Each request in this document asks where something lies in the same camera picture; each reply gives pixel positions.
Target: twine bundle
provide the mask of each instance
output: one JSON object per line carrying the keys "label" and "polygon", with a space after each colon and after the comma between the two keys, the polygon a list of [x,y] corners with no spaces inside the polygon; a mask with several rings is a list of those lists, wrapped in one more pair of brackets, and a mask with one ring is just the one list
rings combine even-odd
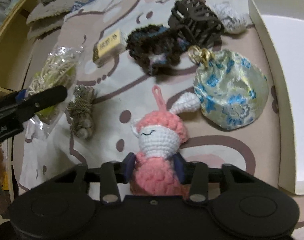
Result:
{"label": "twine bundle", "polygon": [[77,137],[88,139],[94,130],[92,102],[97,94],[92,87],[77,85],[74,88],[74,96],[75,101],[70,101],[68,104],[68,112],[73,118],[70,129]]}

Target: white crocheted bunny ear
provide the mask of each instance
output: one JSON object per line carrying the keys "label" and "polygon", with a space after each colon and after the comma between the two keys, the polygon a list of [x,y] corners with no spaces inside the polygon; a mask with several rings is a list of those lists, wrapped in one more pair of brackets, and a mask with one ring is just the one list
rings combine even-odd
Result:
{"label": "white crocheted bunny ear", "polygon": [[201,102],[196,94],[185,92],[169,110],[172,114],[194,112],[200,108]]}
{"label": "white crocheted bunny ear", "polygon": [[139,136],[139,133],[138,131],[136,130],[136,125],[137,123],[140,121],[141,119],[138,118],[138,119],[134,119],[133,121],[131,121],[131,128],[132,128],[132,132],[133,134],[138,137]]}

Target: bedsheet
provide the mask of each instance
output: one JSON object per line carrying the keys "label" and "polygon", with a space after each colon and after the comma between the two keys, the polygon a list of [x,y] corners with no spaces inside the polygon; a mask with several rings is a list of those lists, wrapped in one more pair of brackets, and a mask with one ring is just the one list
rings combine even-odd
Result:
{"label": "bedsheet", "polygon": [[[208,4],[228,2],[239,13],[248,13],[247,0],[202,0]],[[93,86],[99,96],[94,106],[95,134],[89,141],[73,136],[68,114],[62,115],[46,139],[28,124],[24,146],[20,186],[37,186],[65,169],[86,163],[90,168],[111,160],[122,160],[129,152],[138,152],[137,138],[130,122],[157,106],[151,88],[158,84],[170,106],[184,91],[192,91],[196,66],[187,54],[181,63],[166,69],[158,77],[147,76],[133,62],[128,52],[115,56],[102,68],[92,62],[92,48],[99,39],[120,28],[127,35],[147,24],[167,25],[175,0],[96,0],[65,17],[57,45],[84,46],[84,60],[78,71],[78,83]],[[270,66],[253,25],[239,36],[222,36],[213,50],[228,48],[238,51],[256,64],[266,75],[270,93],[260,118],[253,124],[234,131],[220,130],[201,112],[181,114],[190,139],[181,146],[189,161],[198,160],[210,167],[232,163],[277,187],[280,157],[280,133],[277,96]],[[99,185],[91,184],[90,196],[98,198]],[[130,194],[129,186],[120,186],[122,195]],[[210,185],[210,195],[218,195],[218,185]],[[304,196],[293,196],[301,210],[293,236],[304,240]]]}

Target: embroidered closed eyes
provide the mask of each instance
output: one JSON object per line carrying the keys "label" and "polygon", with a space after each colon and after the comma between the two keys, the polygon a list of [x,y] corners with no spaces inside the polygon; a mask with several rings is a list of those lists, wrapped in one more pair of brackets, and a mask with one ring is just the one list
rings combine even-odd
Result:
{"label": "embroidered closed eyes", "polygon": [[141,135],[151,135],[153,132],[155,132],[155,130],[151,130],[150,133],[142,133]]}

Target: pink hanging loop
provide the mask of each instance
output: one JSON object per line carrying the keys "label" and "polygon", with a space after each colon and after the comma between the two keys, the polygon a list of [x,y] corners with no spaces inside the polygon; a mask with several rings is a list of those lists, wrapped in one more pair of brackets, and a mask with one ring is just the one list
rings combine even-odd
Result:
{"label": "pink hanging loop", "polygon": [[157,106],[159,107],[159,110],[160,111],[167,111],[166,104],[165,104],[165,101],[162,97],[162,92],[161,92],[161,89],[159,88],[159,86],[154,85],[152,87],[152,93],[153,93],[153,96],[156,100]]}

